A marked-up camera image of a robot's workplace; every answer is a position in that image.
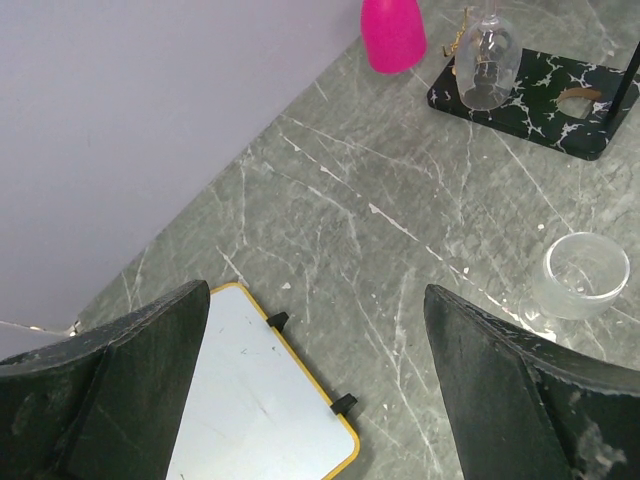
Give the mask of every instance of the metal rod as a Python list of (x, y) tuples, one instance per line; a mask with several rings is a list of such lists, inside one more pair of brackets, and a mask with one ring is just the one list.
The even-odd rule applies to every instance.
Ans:
[(486, 0), (484, 4), (484, 18), (493, 18), (498, 14), (498, 0)]
[(609, 113), (607, 114), (607, 120), (613, 119), (620, 110), (620, 106), (622, 105), (622, 101), (624, 97), (627, 95), (627, 91), (633, 82), (633, 79), (638, 72), (638, 68), (640, 67), (640, 43), (636, 47), (636, 51), (631, 57), (631, 61), (629, 62), (629, 66), (627, 67), (627, 71), (624, 72), (624, 76), (620, 81), (620, 86), (618, 87), (618, 91), (616, 92), (615, 97), (613, 97), (613, 102), (611, 103), (611, 107), (609, 108)]

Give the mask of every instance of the clear glass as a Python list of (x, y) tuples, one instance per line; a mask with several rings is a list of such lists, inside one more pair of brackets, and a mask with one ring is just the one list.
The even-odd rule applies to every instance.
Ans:
[(585, 232), (562, 237), (536, 265), (531, 290), (520, 301), (520, 318), (597, 316), (620, 295), (630, 270), (624, 250), (607, 237)]
[(497, 0), (466, 30), (456, 50), (456, 82), (462, 103), (472, 110), (502, 105), (516, 81), (522, 44), (513, 26), (498, 17)]

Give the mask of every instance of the white vein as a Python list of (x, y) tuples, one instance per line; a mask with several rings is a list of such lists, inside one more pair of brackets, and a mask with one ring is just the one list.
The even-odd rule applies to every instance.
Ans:
[(322, 145), (322, 148), (324, 148), (325, 152), (327, 152), (327, 154), (329, 154), (329, 156), (333, 159), (334, 162), (336, 162), (336, 165), (338, 165), (338, 167), (340, 167), (340, 169), (348, 175), (349, 171), (345, 168), (344, 165), (342, 165), (341, 162), (338, 161), (338, 159), (331, 153), (331, 151), (329, 150), (329, 148), (324, 144), (324, 142), (322, 140), (320, 140), (318, 137), (316, 137), (316, 141)]
[(625, 317), (625, 318), (628, 318), (629, 320), (632, 320), (632, 321), (634, 321), (634, 322), (636, 322), (636, 323), (640, 323), (640, 320), (638, 320), (638, 319), (637, 319), (637, 318), (635, 318), (635, 317), (632, 317), (632, 316), (631, 316), (631, 315), (629, 315), (628, 313), (625, 313), (625, 312), (623, 312), (622, 310), (620, 310), (620, 309), (618, 309), (618, 308), (616, 308), (616, 307), (611, 307), (611, 310), (613, 310), (614, 312), (619, 313), (620, 315), (622, 315), (622, 316), (623, 316), (623, 317)]
[(387, 432), (384, 428), (382, 428), (380, 425), (378, 425), (376, 422), (374, 422), (371, 418), (369, 418), (365, 414), (362, 414), (361, 417), (364, 418), (366, 421), (368, 421), (382, 435), (384, 435), (384, 437), (387, 440), (389, 440), (396, 448), (399, 448), (400, 450), (404, 451), (409, 457), (412, 457), (415, 460), (417, 460), (417, 461), (422, 463), (422, 460), (420, 458), (418, 458), (418, 456), (415, 453), (407, 450), (407, 448), (404, 445), (402, 445), (400, 442), (398, 442), (398, 440), (396, 440), (391, 435), (389, 435), (389, 432)]
[(551, 71), (547, 73), (547, 75), (542, 80), (538, 80), (536, 83), (534, 83), (534, 87), (548, 87), (551, 83), (551, 77), (553, 76), (553, 73), (561, 67), (561, 65), (555, 65), (551, 63), (552, 58), (553, 57), (548, 57), (546, 60), (547, 64), (549, 64), (549, 66), (551, 67)]
[(417, 73), (414, 69), (411, 69), (411, 73), (412, 73), (412, 75), (413, 75), (414, 77), (416, 77), (416, 78), (420, 81), (420, 83), (422, 83), (425, 87), (427, 87), (427, 88), (431, 88), (431, 87), (429, 87), (429, 84), (428, 84), (427, 82), (425, 82), (425, 81), (422, 79), (422, 77), (421, 77), (420, 75), (418, 75), (418, 73)]
[(593, 327), (591, 326), (591, 322), (586, 321), (586, 322), (584, 322), (584, 323), (585, 323), (585, 325), (587, 326), (587, 330), (588, 330), (588, 331), (586, 331), (585, 333), (586, 333), (589, 337), (591, 337), (591, 340), (593, 340), (593, 343), (595, 343), (595, 344), (598, 346), (598, 349), (599, 349), (599, 350), (600, 350), (600, 352), (602, 353), (602, 359), (606, 361), (606, 360), (607, 360), (607, 352), (606, 352), (606, 350), (604, 349), (604, 347), (602, 346), (602, 344), (601, 344), (601, 343), (598, 341), (598, 339), (596, 338), (596, 334), (595, 334), (595, 332), (593, 331)]
[(304, 149), (302, 149), (301, 147), (299, 147), (298, 145), (296, 145), (295, 143), (293, 143), (291, 140), (289, 140), (289, 138), (287, 138), (286, 136), (282, 135), (282, 138), (284, 139), (285, 142), (287, 142), (289, 145), (291, 145), (293, 147), (293, 150), (295, 152), (302, 152), (303, 155), (305, 155), (309, 160), (311, 160), (313, 163), (315, 163), (316, 165), (318, 165), (318, 167), (320, 168), (320, 171), (322, 173), (326, 173), (327, 175), (329, 175), (331, 178), (333, 178), (335, 181), (337, 181), (338, 183), (341, 183), (342, 185), (344, 185), (345, 187), (347, 187), (349, 190), (351, 190), (352, 192), (354, 192), (357, 195), (360, 195), (358, 192), (356, 192), (353, 188), (351, 188), (351, 186), (346, 183), (344, 180), (342, 180), (340, 177), (338, 177), (336, 174), (334, 174), (331, 170), (329, 170), (327, 167), (325, 167), (324, 165), (322, 165), (318, 160), (316, 160), (315, 158), (313, 158), (311, 155), (309, 155)]
[[(600, 17), (598, 17), (598, 14), (596, 13), (595, 9), (591, 6), (591, 3), (589, 3), (589, 0), (585, 0), (585, 3), (589, 8), (589, 10), (591, 10), (591, 12), (593, 13), (593, 18), (596, 21), (596, 25), (598, 26), (598, 28), (600, 29), (600, 32), (602, 33), (602, 38), (604, 40), (607, 40), (611, 44), (611, 48), (619, 48), (619, 45), (616, 42), (614, 42), (613, 39), (607, 33), (606, 28), (604, 28), (604, 25), (600, 21)], [(605, 48), (603, 48), (603, 51), (605, 52), (605, 54), (609, 53)]]
[(387, 163), (389, 163), (392, 166), (399, 166), (399, 167), (404, 167), (404, 168), (408, 168), (411, 170), (415, 170), (416, 172), (422, 173), (424, 175), (427, 175), (429, 178), (433, 178), (433, 176), (431, 175), (431, 172), (424, 168), (424, 167), (420, 167), (419, 165), (417, 165), (416, 163), (409, 163), (409, 162), (405, 162), (402, 160), (398, 160), (397, 158), (392, 158), (388, 155), (385, 155), (382, 152), (378, 152), (377, 150), (374, 150), (370, 147), (367, 147), (365, 145), (362, 145), (360, 143), (357, 142), (353, 142), (353, 144), (351, 145), (352, 148), (360, 148), (362, 150), (365, 150), (367, 152), (373, 153), (374, 155), (377, 155), (380, 158), (383, 158), (384, 160), (387, 161)]
[(438, 458), (435, 454), (435, 451), (433, 449), (433, 445), (431, 444), (431, 441), (429, 440), (429, 438), (427, 437), (427, 434), (425, 433), (424, 429), (422, 428), (422, 425), (420, 424), (420, 420), (418, 419), (418, 416), (416, 415), (413, 407), (411, 406), (411, 404), (409, 403), (409, 400), (407, 399), (406, 394), (404, 393), (402, 386), (401, 386), (401, 379), (400, 379), (400, 363), (402, 360), (402, 356), (396, 360), (394, 354), (392, 351), (389, 350), (389, 348), (386, 346), (386, 344), (384, 343), (384, 341), (382, 340), (382, 337), (380, 336), (380, 332), (378, 332), (378, 330), (375, 328), (373, 321), (371, 320), (371, 317), (369, 317), (369, 314), (367, 314), (366, 310), (364, 309), (364, 307), (362, 306), (362, 302), (360, 302), (360, 299), (358, 298), (358, 294), (356, 292), (355, 286), (354, 286), (354, 282), (350, 281), (345, 275), (344, 273), (341, 271), (340, 272), (342, 277), (347, 281), (347, 283), (351, 286), (351, 289), (353, 291), (354, 294), (354, 298), (356, 301), (356, 304), (358, 305), (358, 308), (360, 310), (360, 312), (362, 313), (365, 321), (367, 322), (367, 325), (369, 326), (370, 330), (374, 333), (376, 339), (378, 340), (378, 343), (380, 344), (380, 346), (382, 347), (385, 355), (387, 356), (387, 358), (389, 359), (389, 362), (393, 365), (394, 370), (396, 371), (396, 379), (395, 379), (395, 383), (396, 386), (398, 388), (398, 394), (400, 395), (400, 398), (402, 399), (402, 403), (404, 403), (407, 411), (409, 412), (409, 415), (411, 415), (411, 418), (414, 421), (414, 424), (416, 426), (416, 428), (418, 429), (418, 432), (420, 433), (420, 437), (422, 438), (423, 443), (425, 444), (425, 446), (427, 447), (427, 450), (429, 451), (429, 454), (431, 455), (431, 459), (434, 463), (434, 466), (436, 468), (436, 470), (438, 471), (438, 473), (442, 473), (442, 467), (440, 465), (440, 462), (438, 461)]
[(344, 215), (347, 217), (347, 223), (349, 224), (349, 236), (350, 238), (353, 240), (353, 243), (355, 245), (356, 251), (358, 253), (358, 256), (361, 256), (361, 250), (360, 250), (360, 242), (358, 241), (358, 236), (357, 236), (357, 232), (356, 232), (356, 227), (355, 227), (355, 215), (353, 214), (353, 212), (351, 210), (349, 210), (346, 207), (343, 207), (342, 205), (340, 205), (338, 202), (336, 202), (333, 198), (327, 197), (325, 194), (323, 194), (322, 192), (320, 192), (318, 189), (312, 187), (311, 185), (307, 185), (306, 183), (301, 182), (300, 180), (296, 180), (293, 177), (290, 177), (289, 175), (287, 175), (286, 173), (282, 173), (282, 172), (276, 172), (273, 167), (271, 167), (271, 170), (273, 171), (273, 173), (275, 173), (276, 175), (280, 175), (283, 178), (288, 179), (289, 181), (297, 184), (297, 185), (301, 185), (303, 187), (305, 187), (307, 190), (309, 190), (311, 193), (313, 193), (314, 195), (316, 195), (318, 198), (323, 199), (324, 201), (326, 201), (327, 203), (333, 205), (334, 207), (336, 207), (338, 210), (340, 210), (341, 212), (344, 213)]
[(464, 187), (467, 185), (467, 180), (469, 179), (469, 175), (471, 174), (471, 149), (473, 142), (473, 123), (467, 122), (469, 127), (469, 138), (467, 139), (467, 167), (462, 174), (462, 181), (460, 183), (460, 197), (458, 198), (458, 215), (460, 218), (460, 222), (464, 225), (464, 217), (462, 216), (462, 194), (464, 193)]
[(513, 91), (514, 93), (520, 93), (520, 90), (522, 90), (524, 87), (522, 86), (522, 80), (518, 80), (517, 82), (514, 82), (513, 84)]
[(504, 106), (517, 107), (524, 112), (527, 118), (525, 120), (522, 120), (522, 123), (524, 123), (524, 126), (527, 127), (528, 136), (531, 136), (532, 132), (536, 132), (538, 135), (544, 137), (545, 135), (544, 133), (542, 133), (542, 127), (536, 127), (531, 121), (531, 116), (529, 114), (529, 107), (527, 106), (526, 103), (522, 101), (523, 97), (524, 97), (524, 94), (520, 94), (519, 97), (513, 97), (513, 99), (509, 103), (505, 104)]
[(122, 277), (122, 283), (124, 285), (124, 291), (127, 294), (127, 303), (129, 305), (129, 311), (133, 311), (133, 298), (131, 296), (131, 290), (129, 290), (129, 282), (127, 282), (127, 277), (124, 274), (124, 270), (120, 272), (120, 277)]
[(440, 169), (440, 165), (438, 164), (438, 162), (435, 161), (435, 159), (429, 152), (425, 152), (425, 153), (429, 157), (429, 160), (431, 161), (431, 163), (433, 163), (433, 166), (436, 167), (436, 175), (438, 176), (438, 185), (440, 185), (442, 189), (447, 193), (447, 195), (449, 195), (451, 200), (455, 202), (456, 206), (458, 207), (458, 221), (460, 222), (460, 224), (464, 225), (464, 218), (462, 217), (462, 205), (460, 204), (460, 200), (453, 196), (453, 194), (451, 193), (451, 190), (449, 190), (449, 187), (447, 187), (444, 181), (442, 180), (442, 170)]
[(580, 78), (574, 77), (570, 73), (567, 73), (567, 75), (569, 75), (569, 79), (572, 82), (579, 83), (580, 87), (582, 87), (582, 88), (591, 88), (592, 85), (584, 79), (584, 76), (586, 75), (587, 71), (588, 70), (583, 71), (582, 75), (580, 75)]
[(6, 325), (8, 327), (16, 327), (16, 328), (22, 328), (25, 330), (35, 330), (38, 332), (46, 332), (46, 333), (50, 333), (52, 335), (60, 335), (62, 337), (69, 337), (69, 336), (74, 336), (76, 333), (78, 333), (78, 327), (80, 326), (80, 321), (76, 321), (71, 327), (67, 328), (66, 330), (50, 330), (48, 328), (45, 327), (37, 327), (35, 325), (22, 325), (20, 323), (14, 323), (14, 322), (5, 322), (4, 320), (0, 320), (0, 325)]
[(407, 333), (402, 328), (402, 304), (407, 292), (407, 284), (409, 283), (409, 277), (413, 277), (415, 269), (409, 269), (403, 276), (400, 282), (400, 295), (398, 298), (398, 310), (394, 316), (395, 337), (393, 340), (393, 349), (397, 352), (405, 350), (407, 346)]
[(604, 113), (609, 110), (610, 106), (611, 102), (593, 102), (593, 110), (591, 113), (593, 113), (594, 115), (598, 115), (600, 114), (600, 112)]
[(504, 147), (507, 149), (507, 151), (509, 152), (509, 154), (513, 157), (513, 159), (516, 161), (516, 163), (520, 166), (520, 168), (524, 171), (524, 173), (527, 175), (527, 177), (529, 177), (529, 180), (531, 180), (531, 182), (535, 185), (536, 190), (538, 190), (538, 193), (540, 195), (542, 195), (542, 198), (544, 198), (545, 202), (547, 202), (547, 205), (549, 205), (549, 207), (551, 208), (551, 210), (553, 210), (553, 212), (558, 216), (558, 218), (560, 220), (562, 220), (562, 223), (564, 223), (567, 228), (569, 229), (569, 231), (571, 233), (573, 233), (573, 228), (571, 228), (571, 225), (569, 225), (567, 223), (567, 221), (562, 217), (562, 215), (560, 215), (560, 212), (558, 212), (558, 210), (556, 210), (556, 207), (553, 206), (553, 204), (549, 201), (549, 199), (547, 198), (547, 196), (544, 194), (544, 192), (542, 191), (542, 188), (540, 187), (540, 185), (538, 184), (538, 182), (535, 181), (535, 179), (533, 178), (533, 176), (529, 173), (529, 170), (527, 170), (525, 168), (525, 166), (522, 164), (522, 162), (520, 161), (520, 159), (518, 158), (518, 156), (513, 153), (513, 150), (511, 150), (511, 147), (509, 147), (509, 145), (507, 144), (507, 142), (505, 142), (502, 137), (500, 137), (500, 135), (498, 135), (495, 130), (491, 130), (493, 132), (493, 134), (498, 138), (498, 140), (500, 140), (500, 143), (502, 143), (504, 145)]
[(378, 346), (376, 345), (376, 343), (373, 341), (373, 338), (371, 338), (371, 335), (369, 335), (369, 332), (367, 332), (365, 330), (364, 332), (364, 338), (367, 340), (367, 342), (369, 342), (371, 344), (371, 346), (373, 347), (373, 349), (376, 351), (376, 353), (378, 355), (380, 355), (380, 350), (378, 350)]
[(322, 132), (322, 131), (317, 130), (317, 129), (313, 128), (313, 127), (310, 127), (310, 126), (308, 126), (308, 125), (305, 125), (304, 123), (302, 123), (302, 122), (301, 122), (301, 121), (299, 121), (299, 120), (296, 120), (296, 119), (295, 119), (295, 118), (293, 118), (293, 117), (288, 117), (287, 115), (284, 115), (284, 114), (280, 114), (280, 116), (281, 116), (282, 118), (286, 118), (287, 120), (289, 120), (289, 121), (291, 121), (291, 122), (295, 123), (295, 124), (296, 124), (296, 125), (298, 125), (299, 127), (302, 127), (302, 128), (307, 129), (307, 130), (310, 130), (310, 131), (312, 131), (312, 132), (314, 132), (314, 133), (316, 133), (316, 134), (318, 134), (318, 135), (320, 135), (320, 136), (322, 136), (322, 137), (328, 138), (329, 140), (333, 140), (334, 142), (336, 142), (336, 143), (340, 143), (340, 144), (342, 144), (342, 145), (344, 145), (344, 146), (346, 146), (346, 147), (353, 148), (353, 145), (351, 145), (351, 144), (349, 144), (349, 143), (345, 142), (344, 140), (339, 140), (339, 139), (337, 139), (337, 138), (332, 137), (332, 136), (331, 136), (331, 135), (329, 135), (328, 133)]
[(258, 250), (259, 252), (261, 252), (263, 255), (266, 255), (267, 257), (274, 258), (274, 259), (276, 259), (277, 261), (284, 263), (284, 264), (287, 266), (287, 268), (289, 269), (289, 271), (290, 271), (291, 273), (295, 273), (295, 269), (293, 268), (293, 266), (291, 265), (291, 263), (287, 262), (287, 261), (286, 261), (284, 258), (282, 258), (280, 255), (276, 255), (276, 254), (275, 254), (275, 253), (273, 253), (273, 252), (269, 252), (269, 251), (265, 250), (264, 248), (262, 248), (262, 247), (261, 247), (261, 246), (259, 246), (259, 245), (258, 245), (258, 246), (256, 246), (255, 248), (256, 248), (256, 250)]
[(235, 266), (235, 264), (231, 261), (229, 256), (226, 253), (224, 253), (222, 250), (220, 250), (220, 247), (218, 247), (217, 245), (216, 245), (216, 250), (218, 250), (218, 253), (222, 255), (222, 258), (224, 259), (225, 263), (229, 267), (231, 267), (231, 270), (234, 271), (234, 273), (238, 277), (238, 281), (242, 283), (245, 287), (249, 287), (249, 282), (247, 282), (247, 279), (244, 278), (244, 275), (242, 275), (242, 272), (240, 271), (240, 269)]
[(578, 164), (578, 199), (582, 199), (582, 162)]
[(557, 142), (555, 142), (552, 147), (558, 147), (560, 150), (562, 150), (563, 152), (565, 151), (564, 147), (562, 146), (562, 141), (567, 138), (567, 136), (577, 130), (578, 128), (580, 128), (582, 126), (582, 124), (580, 123), (569, 123), (569, 122), (565, 122), (565, 124), (562, 126), (562, 132), (560, 132), (560, 138), (558, 139)]
[[(498, 225), (498, 222), (496, 222), (496, 219), (493, 218), (493, 215), (491, 215), (491, 213), (489, 213), (489, 210), (487, 209), (487, 207), (480, 202), (476, 202), (477, 205), (480, 206), (480, 208), (482, 208), (482, 210), (484, 210), (484, 213), (487, 215), (487, 217), (489, 218), (489, 220), (491, 220), (491, 222), (495, 225), (496, 227), (496, 231), (498, 232), (498, 235), (500, 235), (500, 237), (504, 240), (504, 243), (506, 245), (508, 245), (509, 247), (511, 247), (511, 244), (509, 242), (509, 240), (507, 240), (507, 237), (504, 236), (504, 233), (502, 233), (504, 231), (504, 228), (501, 228), (500, 225)], [(513, 250), (513, 248), (510, 248), (510, 253), (512, 255), (512, 257), (515, 259), (516, 262), (518, 262), (518, 264), (522, 267), (523, 270), (526, 270), (525, 266), (522, 264), (522, 261), (520, 260), (520, 256), (516, 255), (515, 251)]]
[[(393, 218), (391, 218), (389, 215), (387, 215), (382, 210), (380, 210), (378, 207), (376, 207), (373, 203), (369, 203), (369, 210), (371, 210), (371, 213), (373, 213), (373, 214), (377, 213), (379, 215), (382, 215), (387, 220), (387, 222), (389, 222), (391, 225), (393, 225), (397, 230), (400, 230), (402, 233), (407, 235), (412, 240), (420, 243), (420, 240), (418, 240), (418, 237), (416, 237), (414, 234), (409, 232), (409, 230), (407, 230), (406, 228), (401, 226), (398, 222), (396, 222)], [(438, 257), (439, 260), (442, 260), (442, 257), (440, 257), (439, 255), (436, 255), (436, 256)]]
[(453, 25), (456, 28), (458, 28), (460, 26), (458, 23), (454, 22), (453, 20), (451, 20), (446, 15), (443, 15), (442, 13), (439, 13), (438, 16), (440, 16), (441, 18), (444, 18), (447, 22), (449, 22), (451, 25)]
[(322, 88), (320, 88), (320, 84), (315, 81), (313, 82), (313, 84), (316, 86), (316, 88), (318, 89), (318, 91), (320, 92), (320, 95), (322, 95), (322, 98), (324, 98), (325, 102), (329, 101), (329, 98), (327, 97), (327, 95), (324, 93), (324, 90), (322, 90)]
[(245, 235), (245, 217), (246, 217), (247, 193), (245, 188), (245, 184), (246, 184), (245, 172), (244, 172), (244, 168), (242, 168), (242, 164), (240, 164), (240, 176), (242, 178), (242, 216), (240, 218), (240, 233), (242, 237), (242, 244), (246, 246), (247, 237)]
[(140, 298), (140, 286), (142, 285), (142, 266), (144, 265), (144, 261), (147, 258), (147, 253), (149, 253), (149, 245), (147, 245), (143, 252), (142, 257), (140, 258), (140, 263), (138, 264), (138, 268), (136, 269), (136, 275), (133, 279), (133, 289), (132, 294), (138, 297), (138, 302), (142, 305), (142, 300)]

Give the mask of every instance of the table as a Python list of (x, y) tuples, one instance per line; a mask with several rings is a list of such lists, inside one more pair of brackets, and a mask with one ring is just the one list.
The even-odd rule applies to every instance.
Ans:
[[(362, 451), (344, 479), (462, 478), (424, 326), (428, 283), (515, 322), (555, 239), (608, 235), (632, 264), (615, 308), (549, 330), (640, 368), (640, 108), (593, 163), (431, 110), (465, 2), (421, 4), (430, 52), (418, 67), (377, 75), (356, 42), (80, 317), (104, 323), (192, 278), (245, 283), (291, 314), (287, 338), (334, 398), (359, 397)], [(529, 48), (624, 68), (639, 40), (632, 0), (505, 4)]]

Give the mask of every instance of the pink bottle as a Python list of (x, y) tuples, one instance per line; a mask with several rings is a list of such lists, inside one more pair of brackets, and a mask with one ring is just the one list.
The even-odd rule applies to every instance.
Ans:
[(377, 72), (408, 70), (427, 51), (417, 0), (364, 0), (360, 22), (369, 63)]

